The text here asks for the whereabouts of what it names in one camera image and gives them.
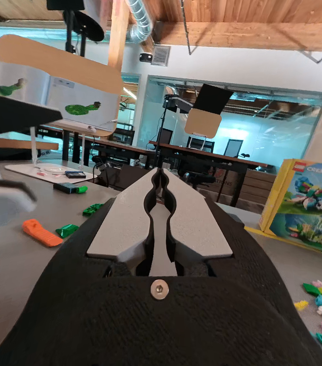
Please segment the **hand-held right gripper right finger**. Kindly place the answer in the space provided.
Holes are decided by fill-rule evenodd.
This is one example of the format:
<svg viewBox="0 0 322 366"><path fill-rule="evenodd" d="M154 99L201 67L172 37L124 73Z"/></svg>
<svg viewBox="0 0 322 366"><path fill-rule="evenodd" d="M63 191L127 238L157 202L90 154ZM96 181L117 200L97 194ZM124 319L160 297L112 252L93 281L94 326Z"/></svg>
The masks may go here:
<svg viewBox="0 0 322 366"><path fill-rule="evenodd" d="M169 211L167 254L178 276L194 267L201 267L201 272L208 274L210 260L233 257L204 196L166 169L162 169L162 193Z"/></svg>

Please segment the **grey desk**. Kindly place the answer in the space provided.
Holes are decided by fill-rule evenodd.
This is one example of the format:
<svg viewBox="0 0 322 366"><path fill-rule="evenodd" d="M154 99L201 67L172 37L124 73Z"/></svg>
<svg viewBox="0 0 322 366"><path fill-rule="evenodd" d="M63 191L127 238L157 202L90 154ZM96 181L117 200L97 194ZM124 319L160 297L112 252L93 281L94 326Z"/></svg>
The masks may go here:
<svg viewBox="0 0 322 366"><path fill-rule="evenodd" d="M256 230L260 230L260 227L259 227L259 220L261 217L260 214L246 211L246 210L243 210L240 208L228 206L225 204L216 203L216 205L218 205L220 208L222 208L222 210L226 213L229 212L229 213L236 214L245 223L245 226L256 229Z"/></svg>
<svg viewBox="0 0 322 366"><path fill-rule="evenodd" d="M37 196L37 207L25 212L0 227L0 343L12 329L27 299L47 263L58 247L47 248L22 231L22 223L34 218L42 226L55 232L66 224L80 226L86 218L82 211L94 203L105 203L119 192L86 181L85 194L68 195L53 189L49 182L17 174L5 169L14 161L0 161L0 173L4 179L24 182ZM246 234L254 238L264 249L282 277L292 301L310 300L301 285L322 281L322 253L290 245L252 231L245 226ZM310 330L313 317L303 317Z"/></svg>

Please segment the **black office chair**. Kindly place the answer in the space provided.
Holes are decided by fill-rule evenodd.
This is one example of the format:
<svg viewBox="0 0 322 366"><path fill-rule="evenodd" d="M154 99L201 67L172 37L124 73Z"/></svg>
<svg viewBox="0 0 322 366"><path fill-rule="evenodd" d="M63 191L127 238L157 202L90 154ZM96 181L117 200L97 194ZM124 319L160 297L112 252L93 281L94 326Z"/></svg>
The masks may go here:
<svg viewBox="0 0 322 366"><path fill-rule="evenodd" d="M193 171L178 170L180 179L188 185L191 185L193 189L197 189L199 185L209 185L216 182L216 177L205 173L197 173Z"/></svg>

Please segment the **black equipment bag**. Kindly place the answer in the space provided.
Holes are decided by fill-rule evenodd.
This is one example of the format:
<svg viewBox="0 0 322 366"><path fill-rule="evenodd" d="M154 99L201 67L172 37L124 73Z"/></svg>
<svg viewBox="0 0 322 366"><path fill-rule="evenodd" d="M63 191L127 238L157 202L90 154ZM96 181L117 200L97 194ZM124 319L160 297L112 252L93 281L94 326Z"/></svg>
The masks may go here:
<svg viewBox="0 0 322 366"><path fill-rule="evenodd" d="M123 165L121 168L108 167L97 176L96 184L122 191L149 173L145 168Z"/></svg>

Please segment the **orange brick separator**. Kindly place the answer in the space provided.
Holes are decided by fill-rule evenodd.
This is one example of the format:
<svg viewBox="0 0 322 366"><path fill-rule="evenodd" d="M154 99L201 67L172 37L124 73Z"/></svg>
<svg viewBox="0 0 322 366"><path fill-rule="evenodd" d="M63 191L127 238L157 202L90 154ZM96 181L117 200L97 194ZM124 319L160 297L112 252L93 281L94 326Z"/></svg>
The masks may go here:
<svg viewBox="0 0 322 366"><path fill-rule="evenodd" d="M23 231L46 247L56 247L63 243L63 239L46 230L38 220L29 219L22 224Z"/></svg>

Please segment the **green slope brick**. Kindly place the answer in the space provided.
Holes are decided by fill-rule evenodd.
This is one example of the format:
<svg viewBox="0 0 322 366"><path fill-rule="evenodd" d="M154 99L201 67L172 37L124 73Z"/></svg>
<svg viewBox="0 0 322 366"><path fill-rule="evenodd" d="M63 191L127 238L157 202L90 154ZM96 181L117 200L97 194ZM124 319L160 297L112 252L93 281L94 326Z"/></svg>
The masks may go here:
<svg viewBox="0 0 322 366"><path fill-rule="evenodd" d="M68 236L72 235L75 231L77 231L79 227L74 224L67 224L55 230L57 235L62 239L67 238Z"/></svg>

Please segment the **small tan board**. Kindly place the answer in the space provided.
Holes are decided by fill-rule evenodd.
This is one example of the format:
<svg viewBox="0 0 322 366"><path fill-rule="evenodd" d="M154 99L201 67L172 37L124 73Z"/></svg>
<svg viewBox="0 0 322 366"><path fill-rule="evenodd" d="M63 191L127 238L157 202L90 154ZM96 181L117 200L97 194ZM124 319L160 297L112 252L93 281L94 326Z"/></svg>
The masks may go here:
<svg viewBox="0 0 322 366"><path fill-rule="evenodd" d="M192 108L188 113L184 131L189 135L212 139L217 134L221 121L221 115Z"/></svg>

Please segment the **yellow brick set box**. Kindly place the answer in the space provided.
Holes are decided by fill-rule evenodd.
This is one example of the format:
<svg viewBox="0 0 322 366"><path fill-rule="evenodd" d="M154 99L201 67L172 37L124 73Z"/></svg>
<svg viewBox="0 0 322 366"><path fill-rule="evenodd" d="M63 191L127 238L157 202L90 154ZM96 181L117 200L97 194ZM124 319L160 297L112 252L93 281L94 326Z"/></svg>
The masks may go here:
<svg viewBox="0 0 322 366"><path fill-rule="evenodd" d="M322 163L283 161L259 227L265 234L322 252Z"/></svg>

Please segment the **black round disc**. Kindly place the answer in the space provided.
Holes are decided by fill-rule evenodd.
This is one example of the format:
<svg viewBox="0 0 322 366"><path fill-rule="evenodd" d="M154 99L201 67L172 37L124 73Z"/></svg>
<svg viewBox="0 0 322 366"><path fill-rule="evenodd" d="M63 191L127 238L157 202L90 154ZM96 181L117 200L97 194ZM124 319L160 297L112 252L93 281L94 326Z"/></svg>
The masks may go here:
<svg viewBox="0 0 322 366"><path fill-rule="evenodd" d="M72 30L94 42L104 39L104 30L93 18L81 11L74 11Z"/></svg>

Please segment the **tripod-mounted light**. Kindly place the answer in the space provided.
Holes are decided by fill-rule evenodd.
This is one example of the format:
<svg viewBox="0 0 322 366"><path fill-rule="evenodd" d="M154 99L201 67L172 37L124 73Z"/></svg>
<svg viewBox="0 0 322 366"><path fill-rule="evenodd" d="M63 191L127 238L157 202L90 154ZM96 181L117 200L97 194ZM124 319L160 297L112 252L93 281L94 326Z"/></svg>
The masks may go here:
<svg viewBox="0 0 322 366"><path fill-rule="evenodd" d="M192 109L192 107L193 107L193 104L191 104L186 99L184 99L178 95L174 95L174 94L164 95L163 114L162 114L162 119L161 119L161 125L159 127L159 132L157 134L157 139L156 139L156 149L155 149L153 168L159 166L159 160L160 160L160 156L161 156L160 144L161 144L163 125L164 125L165 115L166 115L167 110L176 113L177 109L180 109L182 113L188 114L190 112L190 110Z"/></svg>

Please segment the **black flag panel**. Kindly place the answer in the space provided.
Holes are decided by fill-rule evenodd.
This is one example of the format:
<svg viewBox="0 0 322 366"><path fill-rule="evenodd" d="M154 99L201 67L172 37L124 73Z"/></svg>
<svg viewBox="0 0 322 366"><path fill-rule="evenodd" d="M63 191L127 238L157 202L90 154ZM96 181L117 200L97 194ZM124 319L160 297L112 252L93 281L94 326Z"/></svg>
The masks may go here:
<svg viewBox="0 0 322 366"><path fill-rule="evenodd" d="M204 83L192 108L221 115L233 94L231 90Z"/></svg>

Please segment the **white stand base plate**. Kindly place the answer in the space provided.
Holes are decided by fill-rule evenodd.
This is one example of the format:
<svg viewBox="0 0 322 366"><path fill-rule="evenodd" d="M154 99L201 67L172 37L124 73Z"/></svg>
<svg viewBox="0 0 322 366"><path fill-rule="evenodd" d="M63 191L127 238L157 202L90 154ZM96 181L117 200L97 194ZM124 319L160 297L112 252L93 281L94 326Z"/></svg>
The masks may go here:
<svg viewBox="0 0 322 366"><path fill-rule="evenodd" d="M49 165L49 166L62 166L59 164L53 164L53 163L37 163L37 165L34 167L32 163L25 163L25 164L9 164L5 166L5 169L9 171L13 171L25 176L30 176L39 180L47 181L50 183L80 183L83 181L90 181L93 179L92 173L86 173L86 179L68 179L64 174L59 176L53 176L49 175L43 172L40 172L40 167ZM79 171L77 168L70 168L65 167L66 171Z"/></svg>

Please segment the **clear acrylic post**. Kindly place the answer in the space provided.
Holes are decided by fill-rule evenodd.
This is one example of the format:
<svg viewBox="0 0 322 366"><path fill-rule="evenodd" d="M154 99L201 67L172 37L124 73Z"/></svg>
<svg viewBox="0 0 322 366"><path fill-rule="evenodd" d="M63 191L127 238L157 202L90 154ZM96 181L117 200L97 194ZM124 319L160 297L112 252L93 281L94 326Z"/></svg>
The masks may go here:
<svg viewBox="0 0 322 366"><path fill-rule="evenodd" d="M79 165L79 169L83 170L84 167L84 158L85 158L85 134L82 134L81 137L81 159L80 159L80 165Z"/></svg>
<svg viewBox="0 0 322 366"><path fill-rule="evenodd" d="M35 127L30 127L30 138L31 138L31 160L32 160L33 166L35 167L37 165L37 161L38 161Z"/></svg>

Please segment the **silver ventilation duct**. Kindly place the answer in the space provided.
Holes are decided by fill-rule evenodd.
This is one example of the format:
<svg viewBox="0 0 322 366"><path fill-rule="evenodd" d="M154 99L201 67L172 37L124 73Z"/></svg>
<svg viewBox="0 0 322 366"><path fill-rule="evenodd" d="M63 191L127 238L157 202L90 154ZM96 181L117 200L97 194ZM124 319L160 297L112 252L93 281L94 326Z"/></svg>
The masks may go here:
<svg viewBox="0 0 322 366"><path fill-rule="evenodd" d="M125 2L135 19L135 24L132 25L129 31L130 39L137 44L145 42L151 35L154 26L145 1L126 0Z"/></svg>

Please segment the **wall vent grille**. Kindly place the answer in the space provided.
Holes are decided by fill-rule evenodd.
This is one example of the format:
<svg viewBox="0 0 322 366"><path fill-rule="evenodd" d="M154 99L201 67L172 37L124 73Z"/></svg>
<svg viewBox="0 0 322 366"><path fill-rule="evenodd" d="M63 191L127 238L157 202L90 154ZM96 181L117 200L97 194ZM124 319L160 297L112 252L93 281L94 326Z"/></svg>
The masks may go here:
<svg viewBox="0 0 322 366"><path fill-rule="evenodd" d="M171 46L169 45L155 45L152 53L152 66L167 67Z"/></svg>

